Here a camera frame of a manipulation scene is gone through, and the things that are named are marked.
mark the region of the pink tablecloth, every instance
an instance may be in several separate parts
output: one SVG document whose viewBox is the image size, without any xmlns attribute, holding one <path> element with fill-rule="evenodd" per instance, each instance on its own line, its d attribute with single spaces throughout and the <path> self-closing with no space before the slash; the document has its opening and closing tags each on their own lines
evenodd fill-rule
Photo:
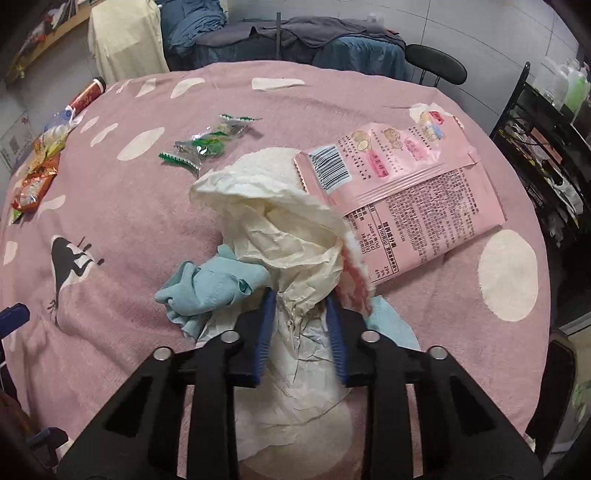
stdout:
<svg viewBox="0 0 591 480">
<path fill-rule="evenodd" d="M 197 77 L 204 82 L 178 85 Z M 298 78 L 306 85 L 254 91 L 253 77 Z M 8 205 L 2 214 L 1 304 L 22 302 L 31 310 L 30 322 L 5 339 L 5 349 L 21 402 L 36 421 L 61 427 L 74 439 L 156 346 L 192 347 L 166 321 L 153 295 L 182 261 L 211 257 L 221 234 L 214 212 L 189 203 L 192 176 L 162 165 L 158 152 L 214 125 L 220 113 L 263 119 L 256 126 L 262 135 L 241 140 L 222 163 L 230 164 L 265 147 L 309 150 L 370 121 L 405 128 L 412 123 L 410 106 L 436 102 L 464 124 L 508 221 L 502 231 L 488 232 L 378 292 L 413 327 L 423 349 L 446 346 L 515 427 L 525 430 L 537 404 L 548 339 L 544 242 L 515 173 L 453 101 L 436 89 L 384 77 L 270 61 L 149 78 L 120 82 L 90 106 L 34 216 L 8 225 Z M 171 95 L 183 86 L 184 93 Z M 510 291 L 495 286 L 504 281 L 505 267 L 515 283 Z M 351 476 L 362 451 L 362 397 L 355 392 L 336 407 L 338 428 L 327 417 L 326 432 L 320 428 L 295 446 L 272 447 L 265 455 L 276 465 L 259 454 L 245 462 L 243 473 L 285 480 Z M 342 418 L 350 420 L 343 425 Z M 341 432 L 340 438 L 330 431 Z"/>
</svg>

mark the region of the green bottle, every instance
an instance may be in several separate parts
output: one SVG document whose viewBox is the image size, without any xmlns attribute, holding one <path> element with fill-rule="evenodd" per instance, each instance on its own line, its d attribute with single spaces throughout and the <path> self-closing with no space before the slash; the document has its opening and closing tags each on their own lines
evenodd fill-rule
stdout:
<svg viewBox="0 0 591 480">
<path fill-rule="evenodd" d="M 587 75 L 589 67 L 587 64 L 581 68 L 581 76 L 577 79 L 573 87 L 570 89 L 569 94 L 566 96 L 565 105 L 568 109 L 576 116 L 579 113 L 581 105 L 589 94 L 591 84 L 587 81 Z"/>
</svg>

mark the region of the barcode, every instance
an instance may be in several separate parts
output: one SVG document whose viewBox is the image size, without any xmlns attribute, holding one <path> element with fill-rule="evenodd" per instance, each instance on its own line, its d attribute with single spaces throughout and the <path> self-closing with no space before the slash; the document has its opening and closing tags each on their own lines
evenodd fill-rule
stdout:
<svg viewBox="0 0 591 480">
<path fill-rule="evenodd" d="M 309 153 L 310 160 L 320 180 L 322 188 L 331 192 L 335 188 L 351 180 L 349 170 L 345 166 L 336 145 L 320 147 Z"/>
</svg>

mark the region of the red canister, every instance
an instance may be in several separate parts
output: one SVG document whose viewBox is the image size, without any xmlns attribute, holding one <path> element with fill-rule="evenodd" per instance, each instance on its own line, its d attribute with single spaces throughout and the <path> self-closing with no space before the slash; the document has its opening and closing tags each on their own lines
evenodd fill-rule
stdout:
<svg viewBox="0 0 591 480">
<path fill-rule="evenodd" d="M 95 77 L 92 83 L 82 90 L 66 107 L 72 110 L 72 116 L 78 115 L 82 110 L 100 97 L 107 87 L 103 77 Z"/>
</svg>

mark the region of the wooden shelf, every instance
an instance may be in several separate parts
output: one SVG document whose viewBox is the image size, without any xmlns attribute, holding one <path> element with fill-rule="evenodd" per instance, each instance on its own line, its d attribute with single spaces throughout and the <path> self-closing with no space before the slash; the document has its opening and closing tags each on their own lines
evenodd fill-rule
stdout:
<svg viewBox="0 0 591 480">
<path fill-rule="evenodd" d="M 49 33 L 45 42 L 40 43 L 30 54 L 21 56 L 19 58 L 14 58 L 5 75 L 7 85 L 19 78 L 20 73 L 24 72 L 28 67 L 30 67 L 31 64 L 47 50 L 49 50 L 54 43 L 65 37 L 76 27 L 87 22 L 90 18 L 90 11 L 92 8 L 103 1 L 104 0 L 96 0 L 92 5 L 80 7 L 76 12 L 76 15 L 72 16 L 69 20 L 66 20 L 59 27 L 57 27 L 53 32 Z"/>
</svg>

